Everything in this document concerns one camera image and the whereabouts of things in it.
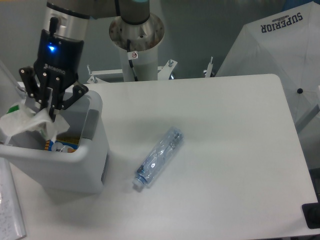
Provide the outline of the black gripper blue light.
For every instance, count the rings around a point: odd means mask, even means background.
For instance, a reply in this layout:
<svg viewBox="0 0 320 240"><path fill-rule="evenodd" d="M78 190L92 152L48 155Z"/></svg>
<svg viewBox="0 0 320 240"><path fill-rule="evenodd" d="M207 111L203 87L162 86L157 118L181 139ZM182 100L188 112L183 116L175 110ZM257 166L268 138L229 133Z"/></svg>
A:
<svg viewBox="0 0 320 240"><path fill-rule="evenodd" d="M66 110L89 91L78 82L84 41L60 35L60 22L57 16L50 18L48 30L41 32L33 67L19 69L28 96L40 104L40 110L49 108L53 122L58 111Z"/></svg>

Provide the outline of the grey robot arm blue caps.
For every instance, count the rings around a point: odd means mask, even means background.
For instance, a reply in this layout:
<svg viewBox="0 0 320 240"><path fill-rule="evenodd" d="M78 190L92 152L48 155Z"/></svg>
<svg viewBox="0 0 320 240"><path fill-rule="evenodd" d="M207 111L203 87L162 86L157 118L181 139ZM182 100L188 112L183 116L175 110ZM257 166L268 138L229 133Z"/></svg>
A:
<svg viewBox="0 0 320 240"><path fill-rule="evenodd" d="M27 94L54 120L88 92L78 67L90 19L113 18L112 41L126 53L150 50L159 39L147 0L49 0L33 66L19 70Z"/></svg>

